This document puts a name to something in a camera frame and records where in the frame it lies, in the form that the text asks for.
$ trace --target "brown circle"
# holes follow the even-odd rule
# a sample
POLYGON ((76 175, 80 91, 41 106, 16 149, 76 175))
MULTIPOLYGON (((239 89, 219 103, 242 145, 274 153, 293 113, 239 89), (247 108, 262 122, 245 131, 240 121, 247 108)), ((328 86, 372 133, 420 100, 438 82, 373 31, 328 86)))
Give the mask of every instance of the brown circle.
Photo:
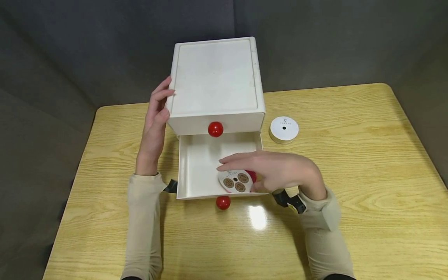
POLYGON ((244 193, 246 190, 246 187, 242 183, 238 182, 235 184, 235 189, 237 191, 239 191, 240 193, 244 193))
POLYGON ((238 180, 240 180, 243 184, 249 183, 249 177, 244 173, 238 174, 238 180))
POLYGON ((228 187, 228 188, 233 188, 233 181, 229 178, 225 178, 224 179, 224 186, 228 187))

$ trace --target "beige sleeve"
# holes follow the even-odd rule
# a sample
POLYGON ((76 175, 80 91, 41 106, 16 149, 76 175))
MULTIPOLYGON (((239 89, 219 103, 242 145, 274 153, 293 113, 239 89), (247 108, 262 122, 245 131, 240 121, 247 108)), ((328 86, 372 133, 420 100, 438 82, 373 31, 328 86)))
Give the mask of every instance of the beige sleeve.
POLYGON ((341 211, 336 196, 327 188, 325 200, 311 200, 302 192, 299 197, 306 205, 301 223, 305 230, 306 251, 313 276, 318 280, 330 274, 354 278, 350 253, 338 228, 341 211))
POLYGON ((128 185, 129 227, 121 278, 156 279, 162 270, 159 195, 162 176, 132 175, 128 185))

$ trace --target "red ball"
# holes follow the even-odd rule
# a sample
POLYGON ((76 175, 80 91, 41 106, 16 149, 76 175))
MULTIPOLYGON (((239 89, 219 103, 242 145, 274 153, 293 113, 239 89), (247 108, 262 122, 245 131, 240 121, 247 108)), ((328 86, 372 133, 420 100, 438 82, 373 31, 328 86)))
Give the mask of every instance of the red ball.
POLYGON ((230 206, 230 198, 228 196, 217 197, 216 206, 221 210, 226 210, 230 206))
POLYGON ((257 173, 250 170, 246 170, 246 172, 249 173, 250 178, 252 179, 252 183, 255 183, 257 181, 257 173))
POLYGON ((210 136, 212 136, 212 137, 219 137, 219 136, 221 136, 221 134, 223 132, 224 132, 224 127, 218 121, 211 122, 208 125, 208 134, 210 134, 210 136))

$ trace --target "white box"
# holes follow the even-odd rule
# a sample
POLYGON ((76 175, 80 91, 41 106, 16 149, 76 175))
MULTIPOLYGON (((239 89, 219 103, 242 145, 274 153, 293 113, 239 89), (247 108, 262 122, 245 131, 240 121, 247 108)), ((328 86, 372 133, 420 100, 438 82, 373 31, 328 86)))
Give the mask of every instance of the white box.
POLYGON ((218 160, 262 149, 260 130, 266 112, 255 38, 178 43, 174 47, 166 108, 168 124, 180 141, 178 199, 228 194, 218 182, 218 160), (224 133, 213 138, 218 121, 224 133))

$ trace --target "gray wall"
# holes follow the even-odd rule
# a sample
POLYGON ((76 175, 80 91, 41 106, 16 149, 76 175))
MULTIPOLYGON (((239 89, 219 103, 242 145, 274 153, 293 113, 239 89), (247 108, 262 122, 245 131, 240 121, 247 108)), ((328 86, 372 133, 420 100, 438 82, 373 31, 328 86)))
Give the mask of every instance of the gray wall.
POLYGON ((95 109, 146 102, 177 42, 255 36, 265 91, 388 83, 448 176, 448 1, 0 0, 0 19, 0 279, 42 277, 95 109))
POLYGON ((391 83, 445 185, 448 180, 448 35, 391 83))
POLYGON ((41 279, 95 113, 0 18, 0 279, 41 279))

